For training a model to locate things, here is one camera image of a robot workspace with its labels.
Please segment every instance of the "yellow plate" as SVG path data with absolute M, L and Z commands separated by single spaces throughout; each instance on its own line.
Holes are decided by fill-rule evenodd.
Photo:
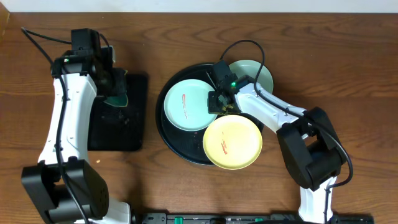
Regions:
M 213 121 L 205 131 L 203 148 L 209 160 L 224 169 L 242 169 L 261 152 L 262 137 L 249 119 L 228 115 Z

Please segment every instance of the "red mark on plate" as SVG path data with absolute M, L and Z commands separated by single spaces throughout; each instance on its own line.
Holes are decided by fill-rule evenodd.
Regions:
M 223 139 L 223 142 L 221 143 L 221 147 L 223 147 L 223 151 L 224 151 L 224 154 L 228 154 L 228 152 L 226 151 L 226 143 L 225 143 L 225 140 Z
M 184 109 L 185 119 L 188 119 L 187 109 L 186 109 L 186 102 L 185 102 L 185 94 L 182 95 L 182 108 Z

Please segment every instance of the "round black tray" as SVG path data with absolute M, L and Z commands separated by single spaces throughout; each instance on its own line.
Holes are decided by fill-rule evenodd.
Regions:
M 182 80 L 197 79 L 213 86 L 206 74 L 206 70 L 209 69 L 211 65 L 212 63 L 193 65 L 175 74 L 163 87 L 156 103 L 156 126 L 163 141 L 180 157 L 201 165 L 214 165 L 209 158 L 207 158 L 203 149 L 203 135 L 205 134 L 206 128 L 199 131 L 184 131 L 175 127 L 167 119 L 163 104 L 169 89 Z M 256 124 L 260 131 L 262 131 L 264 125 L 256 118 L 248 114 L 241 114 L 241 116 L 249 118 Z

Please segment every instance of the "wooden table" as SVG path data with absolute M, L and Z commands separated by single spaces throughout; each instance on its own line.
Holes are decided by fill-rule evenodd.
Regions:
M 42 223 L 21 185 L 44 146 L 53 107 L 49 64 L 20 27 L 68 40 L 89 27 L 116 48 L 116 66 L 149 74 L 144 145 L 139 152 L 89 152 L 110 194 L 138 212 L 259 214 L 295 211 L 299 187 L 286 171 L 276 135 L 249 167 L 228 171 L 175 155 L 155 125 L 157 96 L 179 70 L 215 62 L 239 39 L 266 50 L 274 94 L 323 108 L 354 164 L 352 182 L 333 191 L 333 209 L 398 222 L 398 15 L 12 13 L 0 44 L 0 222 Z M 52 58 L 69 46 L 39 39 Z M 242 44 L 229 62 L 260 60 Z M 340 180 L 348 175 L 346 165 Z

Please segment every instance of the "white backdrop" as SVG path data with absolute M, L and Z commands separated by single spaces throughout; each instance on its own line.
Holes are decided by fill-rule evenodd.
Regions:
M 398 12 L 398 0 L 0 0 L 10 12 Z

